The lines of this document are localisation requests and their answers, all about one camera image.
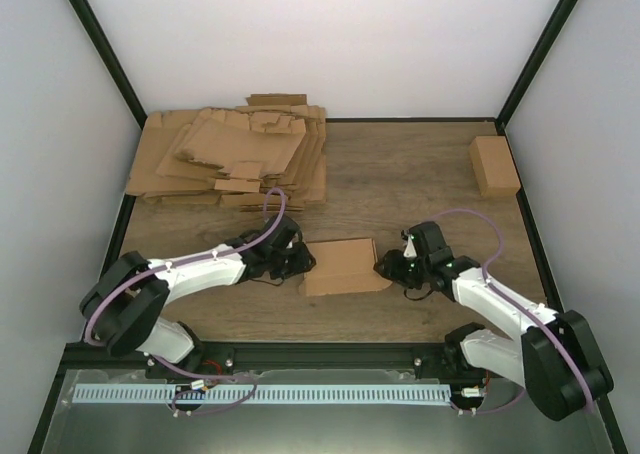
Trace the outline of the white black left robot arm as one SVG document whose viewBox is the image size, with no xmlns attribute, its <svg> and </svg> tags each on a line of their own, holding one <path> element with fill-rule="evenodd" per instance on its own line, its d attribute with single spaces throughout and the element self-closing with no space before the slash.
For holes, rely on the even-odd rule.
<svg viewBox="0 0 640 454">
<path fill-rule="evenodd" d="M 161 317 L 163 309 L 206 289 L 233 286 L 268 275 L 284 281 L 311 271 L 316 260 L 290 217 L 273 216 L 208 250 L 174 259 L 144 258 L 132 251 L 118 259 L 79 304 L 94 341 L 113 357 L 135 351 L 160 357 L 181 377 L 204 366 L 204 347 L 192 329 Z"/>
</svg>

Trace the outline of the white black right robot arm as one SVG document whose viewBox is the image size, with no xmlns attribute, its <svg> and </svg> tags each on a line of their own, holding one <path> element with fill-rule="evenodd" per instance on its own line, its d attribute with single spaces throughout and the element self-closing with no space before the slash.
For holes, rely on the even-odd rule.
<svg viewBox="0 0 640 454">
<path fill-rule="evenodd" d="M 377 274 L 405 290 L 441 293 L 502 332 L 478 323 L 450 332 L 444 363 L 451 374 L 465 377 L 477 368 L 506 378 L 554 421 L 592 407 L 613 390 L 613 377 L 580 313 L 560 313 L 506 287 L 486 265 L 455 255 L 433 221 L 405 230 L 402 238 L 402 249 L 375 263 Z"/>
</svg>

